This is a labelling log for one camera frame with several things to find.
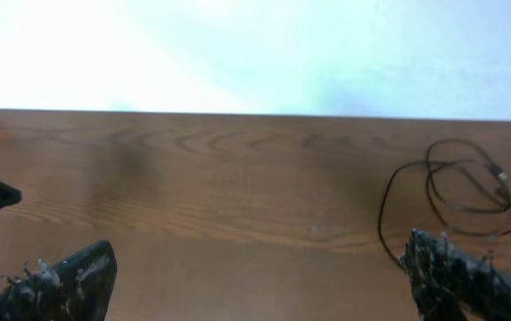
brown wooden surface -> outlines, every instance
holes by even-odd
[[[376,213],[391,172],[446,137],[511,185],[511,123],[0,111],[0,179],[24,194],[0,210],[0,275],[107,238],[110,320],[416,320]],[[396,252],[441,231],[422,187],[411,170],[389,200]],[[511,235],[453,239],[511,272]]]

white wall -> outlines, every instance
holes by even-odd
[[[511,119],[511,1],[0,0],[0,108]]]

